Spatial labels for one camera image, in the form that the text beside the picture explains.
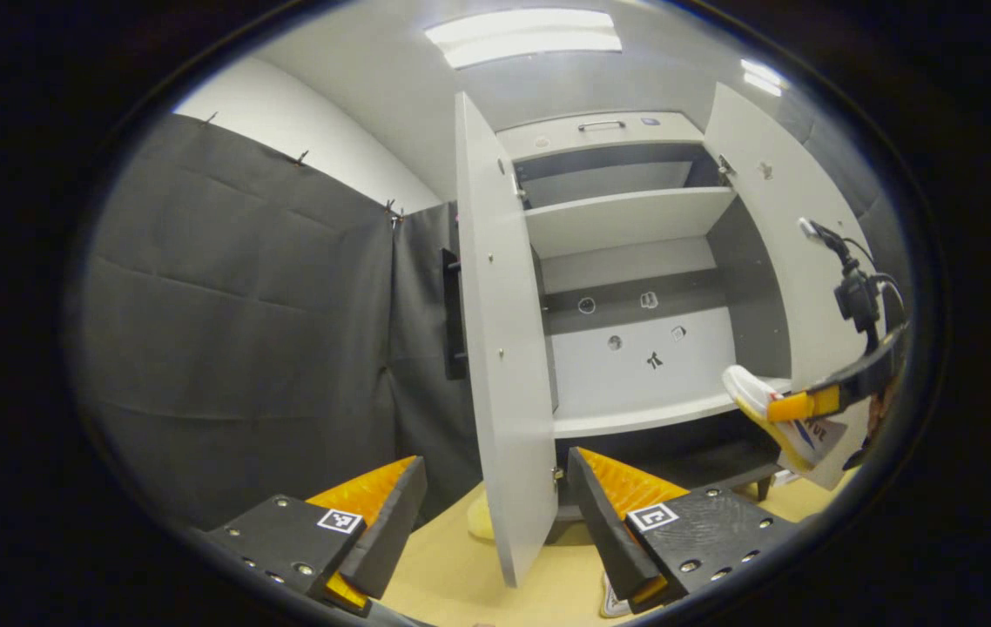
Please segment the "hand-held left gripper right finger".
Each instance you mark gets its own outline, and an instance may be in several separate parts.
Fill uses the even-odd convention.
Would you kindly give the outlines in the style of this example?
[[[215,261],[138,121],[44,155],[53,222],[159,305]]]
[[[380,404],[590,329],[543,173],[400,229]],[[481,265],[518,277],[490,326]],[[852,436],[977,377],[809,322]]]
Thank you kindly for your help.
[[[799,531],[726,485],[679,487],[586,448],[569,451],[567,482],[615,599],[635,614],[754,571]]]

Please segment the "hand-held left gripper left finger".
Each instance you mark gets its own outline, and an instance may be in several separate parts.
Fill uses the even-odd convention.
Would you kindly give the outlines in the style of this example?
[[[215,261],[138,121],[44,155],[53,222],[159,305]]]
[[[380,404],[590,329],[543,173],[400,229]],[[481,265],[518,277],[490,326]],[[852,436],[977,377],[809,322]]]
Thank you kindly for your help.
[[[277,586],[367,617],[387,591],[427,489],[427,464],[411,455],[306,499],[265,497],[204,537]]]

